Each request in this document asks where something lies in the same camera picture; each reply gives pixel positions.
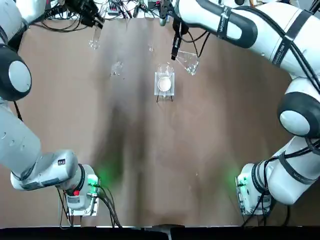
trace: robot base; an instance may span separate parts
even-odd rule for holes
[[[73,216],[97,216],[100,193],[98,187],[91,186],[99,185],[100,180],[95,175],[94,170],[89,165],[82,165],[85,171],[84,184],[78,196],[67,195],[67,206]]]
[[[252,180],[253,164],[247,164],[243,167],[241,174],[235,177],[236,194],[238,199],[238,205],[242,215],[253,214],[255,207],[261,197],[261,193],[257,191]],[[262,204],[259,203],[254,215],[267,215],[270,212],[271,195],[265,195],[263,197]]]

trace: wire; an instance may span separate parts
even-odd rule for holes
[[[68,223],[69,223],[69,226],[70,227],[73,227],[73,223],[70,222],[70,217],[68,217],[68,214],[67,214],[67,211],[65,209],[65,204],[64,204],[64,198],[61,197],[61,194],[60,194],[60,191],[58,188],[56,188],[56,190],[58,191],[58,194],[59,194],[59,198],[60,198],[60,202],[61,202],[61,206],[62,206],[62,209],[61,209],[61,217],[60,217],[60,228],[61,229],[66,229],[66,228],[62,228],[61,224],[62,224],[62,216],[63,216],[63,212],[65,214],[65,218],[67,219]]]
[[[21,122],[23,122],[17,102],[13,101],[13,103],[14,103],[14,107],[15,107],[15,111],[16,111],[16,115],[17,115],[18,119],[20,119]]]
[[[104,204],[106,205],[106,207],[108,208],[109,213],[110,213],[111,223],[113,223],[112,221],[114,221],[115,224],[116,224],[119,228],[122,228],[121,224],[119,223],[119,220],[116,219],[113,210],[110,208],[109,202],[108,202],[106,199],[104,199],[103,197],[101,197],[101,196],[98,196],[98,198],[99,198],[101,201],[103,201],[103,203],[104,203]]]
[[[58,33],[71,33],[71,32],[75,32],[75,31],[80,31],[80,30],[83,30],[83,29],[86,29],[88,26],[85,26],[85,27],[82,27],[82,28],[78,28],[79,25],[80,25],[80,22],[81,22],[81,17],[80,19],[79,17],[77,17],[76,20],[73,21],[73,23],[71,23],[69,26],[66,26],[64,28],[54,28],[54,27],[50,27],[48,26],[47,24],[45,24],[43,21],[41,22],[42,25],[39,25],[39,24],[33,24],[37,27],[40,27],[40,28],[43,28],[43,29],[47,29],[49,31],[52,31],[52,32],[58,32]],[[69,29],[71,28],[73,25],[75,25],[75,23],[77,22],[77,25],[73,28],[73,29]]]
[[[189,36],[190,36],[190,38],[191,38],[191,41],[189,41],[189,42],[190,42],[190,43],[193,43],[193,46],[194,46],[194,49],[195,49],[195,53],[196,53],[196,56],[197,56],[198,58],[200,58],[201,55],[202,55],[202,52],[203,52],[203,50],[204,50],[204,48],[205,48],[205,45],[206,45],[206,42],[207,42],[207,40],[208,40],[208,38],[209,38],[209,36],[210,36],[210,32],[208,32],[208,34],[206,35],[199,54],[198,54],[198,49],[197,49],[197,46],[196,46],[195,41],[197,41],[197,40],[199,40],[200,38],[202,38],[206,33],[207,33],[207,31],[205,31],[204,33],[202,33],[199,37],[197,37],[197,38],[194,40],[192,34],[188,31],[188,34],[189,34]]]
[[[199,39],[201,39],[205,34],[207,33],[207,31],[204,31],[200,36],[196,37],[195,39],[193,39],[191,33],[189,33],[190,37],[191,37],[191,41],[190,40],[185,40],[182,36],[181,36],[181,31],[179,31],[179,38],[182,39],[182,41],[186,42],[186,43],[194,43],[196,41],[198,41]]]

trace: glass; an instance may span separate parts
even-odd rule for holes
[[[190,75],[193,76],[196,74],[199,65],[199,58],[195,53],[179,50],[175,59]]]

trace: black tool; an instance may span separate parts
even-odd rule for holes
[[[172,44],[173,46],[171,51],[171,59],[176,60],[176,57],[181,45],[181,40],[182,40],[181,36],[188,33],[189,27],[185,23],[175,18],[173,19],[172,27],[173,27],[173,30],[175,31],[175,34],[174,34],[173,44]]]

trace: cable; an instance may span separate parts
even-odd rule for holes
[[[39,25],[39,24],[33,24],[37,27],[40,27],[40,28],[43,28],[43,29],[47,29],[49,31],[52,31],[52,32],[58,32],[58,33],[71,33],[71,32],[75,32],[75,31],[80,31],[80,30],[83,30],[83,29],[86,29],[88,26],[85,26],[85,27],[82,27],[82,28],[78,28],[79,25],[80,25],[80,22],[81,22],[81,17],[80,19],[78,20],[79,17],[77,17],[76,20],[73,21],[73,23],[71,23],[69,26],[66,26],[64,28],[54,28],[54,27],[50,27],[48,26],[47,24],[45,24],[43,21],[41,22],[42,25]]]
[[[206,42],[207,42],[207,40],[208,40],[209,36],[210,36],[210,32],[208,32],[208,34],[207,34],[207,35],[206,35],[206,37],[205,37],[205,40],[204,40],[204,42],[203,42],[203,44],[202,44],[202,47],[201,47],[201,50],[200,50],[200,53],[199,53],[198,58],[200,58],[200,57],[201,57],[202,52],[203,52],[203,50],[204,50],[204,48],[205,48],[205,45],[206,45]]]
[[[116,225],[119,227],[119,228],[122,228],[121,224],[119,223],[119,220],[116,219],[115,217],[115,214],[113,212],[113,210],[110,208],[110,204],[108,201],[106,201],[103,197],[101,196],[98,196],[98,198],[103,201],[103,203],[106,205],[106,207],[108,208],[109,210],[109,213],[110,213],[110,216],[111,216],[111,223],[112,223],[112,219],[114,220],[114,222],[116,223]]]
[[[15,111],[16,111],[16,115],[17,115],[18,119],[20,119],[21,122],[23,122],[17,102],[13,101],[13,103],[14,103],[14,107],[15,107]]]
[[[109,192],[110,196],[111,196],[111,200],[110,200],[110,198],[108,197],[108,195],[107,195],[107,193],[106,193],[105,189],[104,189],[103,187],[101,187],[100,185],[98,185],[98,187],[99,187],[100,189],[102,189],[102,191],[103,191],[103,193],[104,193],[104,195],[105,195],[105,197],[106,197],[107,201],[111,204],[111,206],[112,206],[112,210],[113,210],[114,218],[115,218],[115,220],[119,223],[118,215],[117,215],[117,212],[116,212],[116,206],[115,206],[114,196],[112,195],[112,193],[111,193],[110,189],[109,189],[108,187],[106,188],[106,189],[108,190],[108,192]]]
[[[182,41],[184,41],[185,43],[194,43],[196,41],[198,41],[199,39],[201,39],[205,34],[207,33],[207,31],[204,31],[200,36],[196,37],[195,39],[193,39],[191,33],[189,33],[190,37],[191,37],[191,41],[190,40],[185,40],[182,36],[181,36],[181,30],[179,31],[179,38],[182,39]]]
[[[197,37],[197,38],[194,40],[192,34],[188,31],[188,34],[190,35],[190,38],[191,38],[191,41],[189,41],[189,42],[190,42],[190,43],[193,43],[193,46],[194,46],[194,49],[195,49],[195,53],[196,53],[196,56],[197,56],[198,58],[200,58],[201,55],[202,55],[202,52],[203,52],[203,50],[204,50],[204,48],[205,48],[205,45],[206,45],[206,42],[207,42],[207,40],[208,40],[208,38],[209,38],[209,36],[210,36],[210,32],[208,32],[208,34],[206,35],[205,40],[204,40],[204,42],[203,42],[203,44],[202,44],[202,47],[201,47],[201,50],[200,50],[200,53],[199,53],[199,54],[198,54],[198,49],[197,49],[197,46],[196,46],[195,41],[197,41],[197,40],[199,40],[200,38],[202,38],[206,33],[207,33],[207,31],[205,31],[204,33],[202,33],[199,37]]]
[[[65,218],[67,219],[70,227],[73,227],[73,224],[71,224],[70,218],[68,217],[67,211],[66,211],[66,209],[65,209],[64,198],[61,197],[61,194],[60,194],[59,189],[56,188],[56,190],[58,191],[59,198],[60,198],[60,202],[61,202],[61,206],[62,206],[62,209],[61,209],[61,217],[60,217],[60,228],[64,230],[64,229],[66,229],[66,228],[62,228],[62,226],[61,226],[61,224],[62,224],[62,215],[63,215],[63,212],[64,212],[64,214],[65,214]]]

